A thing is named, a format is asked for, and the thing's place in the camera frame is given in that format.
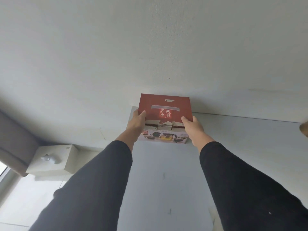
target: tea set box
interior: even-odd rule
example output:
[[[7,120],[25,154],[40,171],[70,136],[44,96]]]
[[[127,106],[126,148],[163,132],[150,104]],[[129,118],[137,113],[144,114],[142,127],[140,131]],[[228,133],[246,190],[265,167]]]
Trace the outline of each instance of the tea set box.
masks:
[[[138,113],[147,112],[145,127],[138,140],[186,143],[181,117],[193,121],[189,97],[141,94]]]

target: left hand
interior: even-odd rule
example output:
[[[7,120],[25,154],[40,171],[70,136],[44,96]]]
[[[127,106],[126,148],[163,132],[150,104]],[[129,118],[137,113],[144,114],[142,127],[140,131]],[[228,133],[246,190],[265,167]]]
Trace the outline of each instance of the left hand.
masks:
[[[133,114],[133,119],[129,121],[126,129],[133,130],[139,136],[143,131],[146,116],[147,113],[145,110],[140,115],[138,114],[138,109],[135,110]]]

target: ceiling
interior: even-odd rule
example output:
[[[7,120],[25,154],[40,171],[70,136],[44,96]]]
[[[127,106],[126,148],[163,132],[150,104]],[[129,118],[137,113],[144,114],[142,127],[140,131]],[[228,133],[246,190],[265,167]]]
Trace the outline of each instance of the ceiling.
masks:
[[[308,117],[308,0],[1,0],[0,25],[0,109],[45,140],[102,146],[141,93]]]

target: gray curtain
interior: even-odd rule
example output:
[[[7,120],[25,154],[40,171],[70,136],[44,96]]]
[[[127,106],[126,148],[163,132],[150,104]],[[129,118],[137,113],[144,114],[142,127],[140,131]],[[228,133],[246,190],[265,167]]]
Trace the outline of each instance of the gray curtain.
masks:
[[[0,112],[0,161],[21,176],[39,147],[40,142],[29,131]]]

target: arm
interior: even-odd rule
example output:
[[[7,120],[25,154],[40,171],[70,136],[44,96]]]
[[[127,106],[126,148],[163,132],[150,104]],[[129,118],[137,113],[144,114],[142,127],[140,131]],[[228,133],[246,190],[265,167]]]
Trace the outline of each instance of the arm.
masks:
[[[298,198],[206,135],[196,118],[184,121],[224,231],[308,230],[308,210]]]
[[[127,129],[76,172],[41,212],[29,231],[116,230],[145,112],[134,113]]]

